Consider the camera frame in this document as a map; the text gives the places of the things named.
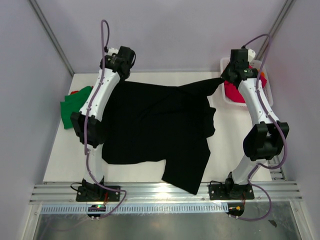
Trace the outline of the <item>black t shirt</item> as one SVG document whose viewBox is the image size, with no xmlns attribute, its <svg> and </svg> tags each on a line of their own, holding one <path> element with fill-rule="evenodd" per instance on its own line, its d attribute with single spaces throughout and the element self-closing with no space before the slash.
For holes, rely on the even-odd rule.
<svg viewBox="0 0 320 240">
<path fill-rule="evenodd" d="M 216 109 L 209 104 L 223 80 L 181 86 L 124 81 L 104 109 L 102 159 L 113 165 L 165 161 L 162 180 L 198 193 L 214 135 Z"/>
</svg>

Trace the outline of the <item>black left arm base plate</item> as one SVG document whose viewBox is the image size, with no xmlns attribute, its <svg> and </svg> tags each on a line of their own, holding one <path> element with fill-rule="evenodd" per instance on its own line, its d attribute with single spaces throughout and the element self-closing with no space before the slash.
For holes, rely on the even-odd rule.
<svg viewBox="0 0 320 240">
<path fill-rule="evenodd" d="M 80 185 L 77 188 L 77 202 L 119 202 L 120 193 L 101 188 L 96 184 Z"/>
</svg>

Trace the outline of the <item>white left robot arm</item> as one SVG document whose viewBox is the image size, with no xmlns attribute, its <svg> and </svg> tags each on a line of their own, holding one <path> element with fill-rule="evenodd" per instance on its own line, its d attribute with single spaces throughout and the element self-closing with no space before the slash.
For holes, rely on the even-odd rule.
<svg viewBox="0 0 320 240">
<path fill-rule="evenodd" d="M 103 113 L 116 85 L 130 76 L 135 60 L 136 53 L 129 47 L 104 48 L 92 91 L 80 110 L 70 116 L 74 132 L 84 145 L 83 180 L 92 184 L 87 189 L 87 195 L 94 201 L 101 200 L 105 195 L 105 189 L 101 186 L 104 182 L 102 148 L 106 139 Z"/>
</svg>

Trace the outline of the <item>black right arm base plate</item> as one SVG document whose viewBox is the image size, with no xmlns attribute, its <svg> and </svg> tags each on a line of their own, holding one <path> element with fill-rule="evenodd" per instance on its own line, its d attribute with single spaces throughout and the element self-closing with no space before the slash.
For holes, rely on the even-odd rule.
<svg viewBox="0 0 320 240">
<path fill-rule="evenodd" d="M 210 200 L 253 200 L 255 198 L 251 185 L 235 184 L 231 178 L 225 183 L 212 180 L 208 185 Z"/>
</svg>

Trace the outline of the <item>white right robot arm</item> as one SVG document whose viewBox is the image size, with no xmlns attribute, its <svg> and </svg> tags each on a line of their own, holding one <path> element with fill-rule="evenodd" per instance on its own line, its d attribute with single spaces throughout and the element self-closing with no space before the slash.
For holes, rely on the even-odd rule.
<svg viewBox="0 0 320 240">
<path fill-rule="evenodd" d="M 243 140 L 244 156 L 225 180 L 224 193 L 237 198 L 246 189 L 252 176 L 267 161 L 286 149 L 289 125 L 273 112 L 263 91 L 261 69 L 251 68 L 255 52 L 244 46 L 230 51 L 229 63 L 221 78 L 235 86 L 243 97 L 251 117 L 252 128 Z"/>
</svg>

